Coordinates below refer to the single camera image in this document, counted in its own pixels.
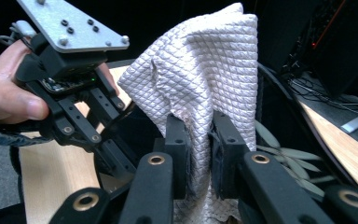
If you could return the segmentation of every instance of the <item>wooden table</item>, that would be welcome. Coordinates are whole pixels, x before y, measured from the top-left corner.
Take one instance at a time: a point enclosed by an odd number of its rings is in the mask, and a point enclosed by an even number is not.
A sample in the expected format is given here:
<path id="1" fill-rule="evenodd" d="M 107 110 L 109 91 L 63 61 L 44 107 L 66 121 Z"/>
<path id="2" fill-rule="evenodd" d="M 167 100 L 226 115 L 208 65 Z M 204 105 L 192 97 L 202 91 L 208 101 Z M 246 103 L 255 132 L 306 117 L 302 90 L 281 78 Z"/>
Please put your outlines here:
<path id="1" fill-rule="evenodd" d="M 126 67 L 111 69 L 115 80 Z M 129 98 L 120 90 L 120 98 Z M 358 182 L 358 142 L 303 105 L 326 144 Z M 79 147 L 60 147 L 51 142 L 21 149 L 21 169 L 27 221 L 48 223 L 71 193 L 86 187 L 99 187 L 93 155 Z"/>

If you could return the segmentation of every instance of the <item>white towel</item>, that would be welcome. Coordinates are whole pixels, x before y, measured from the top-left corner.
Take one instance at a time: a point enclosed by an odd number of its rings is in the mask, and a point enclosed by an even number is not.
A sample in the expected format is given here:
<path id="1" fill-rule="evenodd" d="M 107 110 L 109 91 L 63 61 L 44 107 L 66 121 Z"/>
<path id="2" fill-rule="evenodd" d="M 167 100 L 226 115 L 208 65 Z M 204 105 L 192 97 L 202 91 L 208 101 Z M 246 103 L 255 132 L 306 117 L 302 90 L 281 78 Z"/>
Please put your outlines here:
<path id="1" fill-rule="evenodd" d="M 240 219 L 236 200 L 217 200 L 213 193 L 207 132 L 213 111 L 221 111 L 255 150 L 256 27 L 256 15 L 243 14 L 240 3 L 184 21 L 156 40 L 118 82 L 164 136 L 170 113 L 190 131 L 191 191 L 174 202 L 174 222 Z"/>

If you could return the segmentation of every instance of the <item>white cloth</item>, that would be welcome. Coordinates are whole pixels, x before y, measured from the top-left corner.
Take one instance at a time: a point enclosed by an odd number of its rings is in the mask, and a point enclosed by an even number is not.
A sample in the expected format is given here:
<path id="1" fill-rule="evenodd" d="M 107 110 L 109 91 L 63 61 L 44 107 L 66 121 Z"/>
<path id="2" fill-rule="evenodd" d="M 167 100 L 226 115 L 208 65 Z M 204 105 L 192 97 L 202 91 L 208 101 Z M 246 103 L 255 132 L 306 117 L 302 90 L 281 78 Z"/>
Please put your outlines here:
<path id="1" fill-rule="evenodd" d="M 207 132 L 213 111 L 231 117 L 255 150 L 257 17 L 240 3 L 184 21 L 156 40 L 118 85 L 165 136 L 173 113 L 190 131 L 190 190 L 174 203 L 174 222 L 219 223 L 239 217 L 237 201 L 216 200 L 210 183 Z"/>

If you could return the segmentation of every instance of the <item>metal plate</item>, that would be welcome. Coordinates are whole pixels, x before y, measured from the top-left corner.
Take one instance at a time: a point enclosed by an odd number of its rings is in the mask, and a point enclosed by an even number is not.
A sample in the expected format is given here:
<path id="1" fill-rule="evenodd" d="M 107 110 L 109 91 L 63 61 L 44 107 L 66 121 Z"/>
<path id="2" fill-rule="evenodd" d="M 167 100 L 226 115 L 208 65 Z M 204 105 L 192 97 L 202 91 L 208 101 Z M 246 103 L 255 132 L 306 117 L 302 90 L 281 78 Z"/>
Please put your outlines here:
<path id="1" fill-rule="evenodd" d="M 63 0 L 18 0 L 50 45 L 60 53 L 126 49 L 122 36 Z"/>

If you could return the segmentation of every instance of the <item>hand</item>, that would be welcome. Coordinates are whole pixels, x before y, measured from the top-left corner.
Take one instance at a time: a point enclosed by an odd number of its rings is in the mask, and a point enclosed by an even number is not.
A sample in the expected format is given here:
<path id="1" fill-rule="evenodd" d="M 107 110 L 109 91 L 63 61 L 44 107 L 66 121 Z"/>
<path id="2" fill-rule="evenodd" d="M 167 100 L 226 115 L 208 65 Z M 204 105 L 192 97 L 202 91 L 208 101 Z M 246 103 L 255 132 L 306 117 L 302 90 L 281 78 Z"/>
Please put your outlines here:
<path id="1" fill-rule="evenodd" d="M 31 51 L 17 41 L 0 55 L 0 123 L 41 120 L 48 115 L 48 106 L 41 98 L 13 82 L 22 59 L 28 53 Z"/>

